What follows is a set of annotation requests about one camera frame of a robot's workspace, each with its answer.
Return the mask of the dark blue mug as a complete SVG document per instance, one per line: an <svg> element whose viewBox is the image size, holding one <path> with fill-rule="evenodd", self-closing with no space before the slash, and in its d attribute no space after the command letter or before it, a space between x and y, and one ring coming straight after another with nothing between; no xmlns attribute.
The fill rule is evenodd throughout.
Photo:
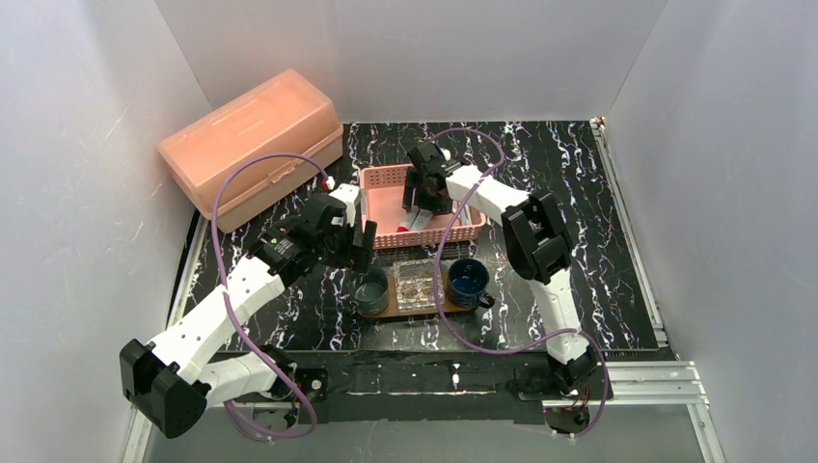
<svg viewBox="0 0 818 463"><path fill-rule="evenodd" d="M495 298L488 292L489 273L476 259L454 261L444 279L445 296L454 306L467 309L491 309Z"/></svg>

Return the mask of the pink perforated plastic basket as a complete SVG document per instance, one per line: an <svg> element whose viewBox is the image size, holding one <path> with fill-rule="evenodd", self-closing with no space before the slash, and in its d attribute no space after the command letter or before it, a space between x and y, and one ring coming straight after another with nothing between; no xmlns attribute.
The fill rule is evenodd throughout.
<svg viewBox="0 0 818 463"><path fill-rule="evenodd" d="M398 232L406 211L402 207L403 188L410 164L368 167L360 172L362 218L377 224L374 249L439 244L452 215L436 216L421 231Z"/></svg>

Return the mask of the clear acrylic holder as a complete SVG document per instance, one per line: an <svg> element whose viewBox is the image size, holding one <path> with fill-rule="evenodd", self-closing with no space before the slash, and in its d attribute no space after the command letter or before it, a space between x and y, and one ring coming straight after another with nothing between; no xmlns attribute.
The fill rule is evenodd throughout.
<svg viewBox="0 0 818 463"><path fill-rule="evenodd" d="M394 265L395 295L403 310L435 304L434 263L433 259L416 259Z"/></svg>

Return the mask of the oval wooden tray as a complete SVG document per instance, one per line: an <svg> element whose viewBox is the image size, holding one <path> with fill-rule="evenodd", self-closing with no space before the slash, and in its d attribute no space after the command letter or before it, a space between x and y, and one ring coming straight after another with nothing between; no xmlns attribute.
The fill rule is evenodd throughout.
<svg viewBox="0 0 818 463"><path fill-rule="evenodd" d="M470 312L471 309L467 308L460 308L454 306L448 300L444 300L443 302L443 312L446 314L450 313L466 313ZM403 310L401 306L398 304L397 297L395 293L392 291L389 294L388 298L388 305L387 307L378 314L364 314L364 318L369 319L386 319L386 318L398 318L398 317L408 317L408 316L426 316L426 315L434 315L438 314L439 311L437 306L432 303L431 305L423 306L420 308L415 309L406 309Z"/></svg>

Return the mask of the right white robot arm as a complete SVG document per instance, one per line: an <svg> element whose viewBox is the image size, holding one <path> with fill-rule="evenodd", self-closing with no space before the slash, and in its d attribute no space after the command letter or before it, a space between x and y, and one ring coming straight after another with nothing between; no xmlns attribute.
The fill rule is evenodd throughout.
<svg viewBox="0 0 818 463"><path fill-rule="evenodd" d="M490 171L448 158L436 143L407 151L414 173L407 184L434 204L453 200L499 223L512 269L532 291L545 332L550 383L564 394L578 391L596 368L593 348L571 287L573 244L557 201L546 190L528 192L494 179Z"/></svg>

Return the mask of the white toothpaste tube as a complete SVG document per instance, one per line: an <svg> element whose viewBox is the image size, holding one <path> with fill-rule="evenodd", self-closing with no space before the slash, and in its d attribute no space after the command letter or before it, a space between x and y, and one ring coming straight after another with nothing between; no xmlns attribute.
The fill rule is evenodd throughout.
<svg viewBox="0 0 818 463"><path fill-rule="evenodd" d="M416 206L412 206L408 211L400 219L398 226L396 228L397 232L409 232L412 229L412 226L418 216L419 209Z"/></svg>
<svg viewBox="0 0 818 463"><path fill-rule="evenodd" d="M414 221L411 224L410 231L411 232L424 231L433 217L434 213L432 211L420 209L417 215L415 216Z"/></svg>

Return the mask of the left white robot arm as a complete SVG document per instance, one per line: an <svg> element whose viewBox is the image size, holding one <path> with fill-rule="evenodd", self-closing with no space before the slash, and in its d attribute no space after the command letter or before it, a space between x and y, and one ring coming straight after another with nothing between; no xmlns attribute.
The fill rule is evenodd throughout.
<svg viewBox="0 0 818 463"><path fill-rule="evenodd" d="M242 324L318 266L368 270L376 225L362 221L360 188L343 183L309 197L255 242L226 281L147 343L120 351L124 397L165 437L190 430L205 410L293 384L296 365L275 347L215 362Z"/></svg>

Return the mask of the dark green mug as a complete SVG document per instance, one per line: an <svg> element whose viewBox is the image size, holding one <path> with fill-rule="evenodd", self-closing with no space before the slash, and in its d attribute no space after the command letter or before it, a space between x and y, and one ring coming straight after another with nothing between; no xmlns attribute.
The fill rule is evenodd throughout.
<svg viewBox="0 0 818 463"><path fill-rule="evenodd" d="M372 266L367 273L357 275L352 282L350 304L355 313L375 316L389 305L389 279L385 270Z"/></svg>

